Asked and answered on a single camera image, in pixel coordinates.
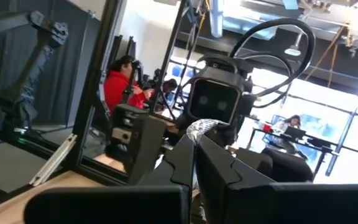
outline gray floor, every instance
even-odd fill
[[[61,144],[71,133],[71,129],[55,131],[44,134],[49,141]],[[86,144],[92,157],[103,152],[99,142],[88,137]],[[0,143],[0,189],[11,192],[29,183],[31,178],[45,164],[45,160],[34,156],[22,149],[18,149],[6,143]]]

